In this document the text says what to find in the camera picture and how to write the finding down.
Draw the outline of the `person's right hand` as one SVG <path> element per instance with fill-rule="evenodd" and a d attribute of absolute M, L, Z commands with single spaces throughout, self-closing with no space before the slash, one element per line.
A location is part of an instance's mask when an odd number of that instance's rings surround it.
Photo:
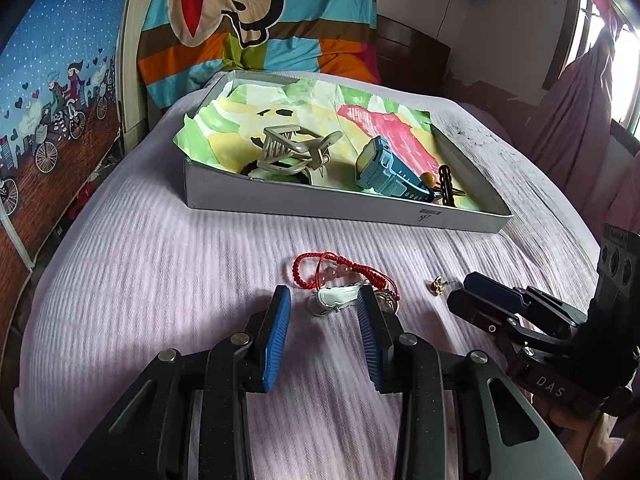
<path fill-rule="evenodd" d="M 533 404 L 545 422 L 566 433 L 563 446 L 582 478 L 596 478 L 616 451 L 617 439 L 611 437 L 616 418 L 603 413 L 580 418 L 538 396 L 533 397 Z"/>

